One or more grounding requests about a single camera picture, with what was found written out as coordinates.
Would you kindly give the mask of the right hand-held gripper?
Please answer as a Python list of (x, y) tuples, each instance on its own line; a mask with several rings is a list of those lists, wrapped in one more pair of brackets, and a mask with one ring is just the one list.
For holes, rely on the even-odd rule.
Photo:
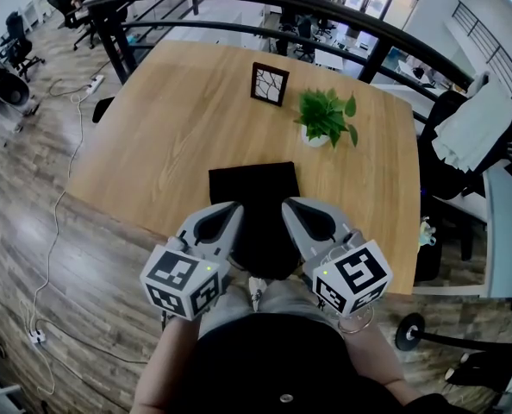
[(380, 247), (359, 230), (349, 233), (340, 209), (317, 199), (291, 197), (281, 210), (291, 240), (307, 260), (303, 272), (312, 292), (336, 313), (350, 317), (385, 293), (393, 274)]

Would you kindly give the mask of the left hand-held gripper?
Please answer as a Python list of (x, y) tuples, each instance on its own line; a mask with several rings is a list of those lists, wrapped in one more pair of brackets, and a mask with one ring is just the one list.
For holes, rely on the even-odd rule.
[(186, 320), (201, 316), (224, 291), (243, 216), (235, 201), (188, 216), (176, 236), (154, 248), (140, 273), (149, 302)]

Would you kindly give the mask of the black drawstring bag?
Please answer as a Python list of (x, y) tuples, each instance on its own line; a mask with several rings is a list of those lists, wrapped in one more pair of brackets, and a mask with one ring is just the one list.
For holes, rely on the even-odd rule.
[(298, 195), (292, 162), (209, 171), (210, 202), (234, 201), (244, 208), (230, 254), (238, 267), (255, 277), (275, 280), (284, 280), (297, 269), (300, 255), (284, 223), (282, 203)]

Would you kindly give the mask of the person's right forearm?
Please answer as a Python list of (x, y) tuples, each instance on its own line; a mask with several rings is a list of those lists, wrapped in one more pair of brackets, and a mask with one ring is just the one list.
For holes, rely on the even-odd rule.
[(338, 321), (350, 360), (359, 375), (384, 386), (402, 405), (421, 396), (405, 379), (403, 369), (392, 346), (387, 342), (374, 316), (365, 322), (357, 317)]

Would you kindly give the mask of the person's left forearm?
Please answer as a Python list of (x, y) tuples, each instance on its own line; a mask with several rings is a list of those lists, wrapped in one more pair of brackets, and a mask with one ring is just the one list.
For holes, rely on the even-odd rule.
[(130, 414), (166, 414), (178, 392), (184, 368), (195, 347), (201, 319), (175, 317), (162, 332), (138, 381)]

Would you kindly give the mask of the person's left shoe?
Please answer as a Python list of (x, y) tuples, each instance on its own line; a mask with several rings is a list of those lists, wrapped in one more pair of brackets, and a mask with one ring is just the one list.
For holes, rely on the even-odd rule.
[(248, 279), (248, 289), (250, 291), (251, 302), (255, 312), (259, 310), (259, 302), (262, 299), (266, 288), (267, 284), (264, 279), (253, 276)]

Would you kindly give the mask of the person's grey jeans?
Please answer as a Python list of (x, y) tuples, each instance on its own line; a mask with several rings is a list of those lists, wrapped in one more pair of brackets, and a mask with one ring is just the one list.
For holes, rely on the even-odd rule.
[(215, 306), (203, 316), (198, 337), (243, 317), (268, 314), (306, 317), (332, 325), (331, 320), (302, 295), (293, 281), (274, 280), (263, 290), (257, 310), (253, 308), (252, 299), (244, 288), (230, 285), (217, 299)]

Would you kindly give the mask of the teal plastic trinket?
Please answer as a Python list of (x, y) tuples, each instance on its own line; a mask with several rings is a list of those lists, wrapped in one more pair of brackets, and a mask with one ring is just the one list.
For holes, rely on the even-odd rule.
[(430, 225), (429, 217), (423, 216), (420, 224), (419, 247), (426, 245), (433, 247), (436, 244), (435, 232), (436, 227)]

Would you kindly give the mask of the green plant in white pot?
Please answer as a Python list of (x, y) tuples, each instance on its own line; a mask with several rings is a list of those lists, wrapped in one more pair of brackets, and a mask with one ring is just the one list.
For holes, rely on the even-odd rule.
[(299, 112), (296, 123), (303, 128), (303, 141), (311, 147), (319, 147), (327, 142), (336, 147), (343, 133), (348, 133), (354, 147), (358, 145), (359, 133), (347, 121), (357, 113), (353, 93), (348, 99), (342, 99), (334, 88), (328, 91), (307, 89), (299, 96)]

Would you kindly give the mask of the person's black shirt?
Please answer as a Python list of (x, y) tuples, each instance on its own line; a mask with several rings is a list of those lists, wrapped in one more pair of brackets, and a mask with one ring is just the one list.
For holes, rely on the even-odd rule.
[(402, 405), (362, 377), (340, 334), (286, 314), (256, 313), (194, 347), (167, 414), (471, 414), (439, 394)]

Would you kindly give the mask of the black barbell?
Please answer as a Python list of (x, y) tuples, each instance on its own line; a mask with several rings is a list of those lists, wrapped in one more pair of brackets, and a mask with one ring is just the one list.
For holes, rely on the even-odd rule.
[(512, 353), (512, 343), (468, 340), (429, 333), (425, 330), (425, 319), (420, 313), (407, 315), (398, 325), (395, 345), (401, 351), (410, 351), (420, 341), (438, 343), (454, 348), (464, 348), (492, 353)]

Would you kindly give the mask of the black stool seat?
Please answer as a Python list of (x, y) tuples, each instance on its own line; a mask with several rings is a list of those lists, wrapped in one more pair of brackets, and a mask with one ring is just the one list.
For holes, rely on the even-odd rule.
[(93, 111), (93, 116), (92, 116), (92, 119), (91, 119), (93, 123), (99, 123), (100, 122), (100, 120), (102, 119), (104, 113), (109, 108), (109, 106), (112, 104), (114, 99), (115, 99), (114, 97), (107, 97), (107, 98), (104, 98), (104, 99), (100, 99), (96, 103), (95, 109)]

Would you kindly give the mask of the white side desk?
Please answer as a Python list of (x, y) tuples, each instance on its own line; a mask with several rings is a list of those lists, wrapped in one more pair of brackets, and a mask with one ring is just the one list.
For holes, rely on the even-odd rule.
[(482, 285), (416, 286), (415, 295), (512, 298), (512, 176), (493, 166), (484, 173), (487, 257)]

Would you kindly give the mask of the black picture frame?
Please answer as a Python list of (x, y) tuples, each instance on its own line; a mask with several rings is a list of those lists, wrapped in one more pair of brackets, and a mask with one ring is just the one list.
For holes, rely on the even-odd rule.
[(251, 98), (281, 107), (289, 76), (285, 70), (253, 62)]

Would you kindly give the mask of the black wall railing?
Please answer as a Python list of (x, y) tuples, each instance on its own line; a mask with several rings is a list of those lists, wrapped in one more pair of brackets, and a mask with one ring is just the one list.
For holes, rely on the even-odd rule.
[(461, 1), (452, 19), (482, 54), (485, 64), (498, 76), (512, 99), (512, 58), (480, 19)]

